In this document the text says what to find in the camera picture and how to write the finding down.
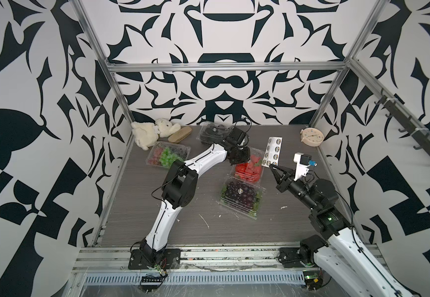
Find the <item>white fruit sticker sheet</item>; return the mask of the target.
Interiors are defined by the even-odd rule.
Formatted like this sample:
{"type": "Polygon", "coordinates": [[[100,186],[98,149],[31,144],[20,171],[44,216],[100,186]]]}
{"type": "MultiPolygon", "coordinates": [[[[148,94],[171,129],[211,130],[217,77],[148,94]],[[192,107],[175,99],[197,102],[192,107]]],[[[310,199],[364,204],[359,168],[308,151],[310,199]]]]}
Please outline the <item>white fruit sticker sheet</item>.
{"type": "Polygon", "coordinates": [[[280,158],[280,149],[282,145],[281,137],[270,137],[265,149],[262,166],[269,168],[271,165],[278,165],[280,158]]]}

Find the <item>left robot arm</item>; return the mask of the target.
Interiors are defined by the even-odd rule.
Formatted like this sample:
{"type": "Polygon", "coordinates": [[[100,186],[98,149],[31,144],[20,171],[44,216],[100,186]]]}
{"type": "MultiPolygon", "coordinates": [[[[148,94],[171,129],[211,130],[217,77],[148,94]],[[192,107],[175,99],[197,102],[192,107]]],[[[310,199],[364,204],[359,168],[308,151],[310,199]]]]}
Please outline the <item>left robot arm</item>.
{"type": "Polygon", "coordinates": [[[233,127],[228,136],[196,157],[172,163],[159,187],[162,191],[159,213],[150,232],[139,246],[150,266],[154,267],[163,261],[170,231],[181,210],[194,198],[199,177],[226,160],[231,165],[247,163],[250,159],[248,143],[247,132],[233,127]]]}

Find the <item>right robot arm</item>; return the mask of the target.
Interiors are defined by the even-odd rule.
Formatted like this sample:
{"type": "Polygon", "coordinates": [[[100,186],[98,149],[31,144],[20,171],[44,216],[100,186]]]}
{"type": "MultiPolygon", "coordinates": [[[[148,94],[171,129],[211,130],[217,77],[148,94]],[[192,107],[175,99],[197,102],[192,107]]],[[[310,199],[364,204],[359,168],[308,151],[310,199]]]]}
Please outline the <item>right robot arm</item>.
{"type": "Polygon", "coordinates": [[[318,179],[312,184],[295,177],[296,171],[270,165],[280,193],[288,191],[310,210],[309,219],[317,235],[300,243],[294,258],[283,264],[313,264],[325,271],[352,297],[410,297],[370,252],[335,203],[340,198],[332,182],[318,179]]]}

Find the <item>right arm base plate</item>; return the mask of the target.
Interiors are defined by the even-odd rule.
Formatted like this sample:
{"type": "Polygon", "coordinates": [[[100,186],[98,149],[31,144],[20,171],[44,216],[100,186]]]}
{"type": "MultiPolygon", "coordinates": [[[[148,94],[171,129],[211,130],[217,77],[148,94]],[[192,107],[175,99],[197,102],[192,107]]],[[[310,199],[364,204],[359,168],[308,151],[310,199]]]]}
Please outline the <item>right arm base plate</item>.
{"type": "Polygon", "coordinates": [[[318,267],[315,262],[315,254],[321,249],[313,249],[307,245],[300,247],[279,248],[278,262],[283,268],[312,268],[318,267]]]}

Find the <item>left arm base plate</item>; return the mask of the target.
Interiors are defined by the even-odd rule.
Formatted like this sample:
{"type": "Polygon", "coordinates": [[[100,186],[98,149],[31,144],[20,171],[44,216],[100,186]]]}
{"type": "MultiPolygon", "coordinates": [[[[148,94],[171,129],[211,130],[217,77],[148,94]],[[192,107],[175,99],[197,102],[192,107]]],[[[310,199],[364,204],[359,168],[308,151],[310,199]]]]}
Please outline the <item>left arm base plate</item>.
{"type": "Polygon", "coordinates": [[[154,255],[141,249],[131,251],[129,258],[129,270],[155,269],[172,269],[180,264],[181,249],[165,249],[154,255]]]}

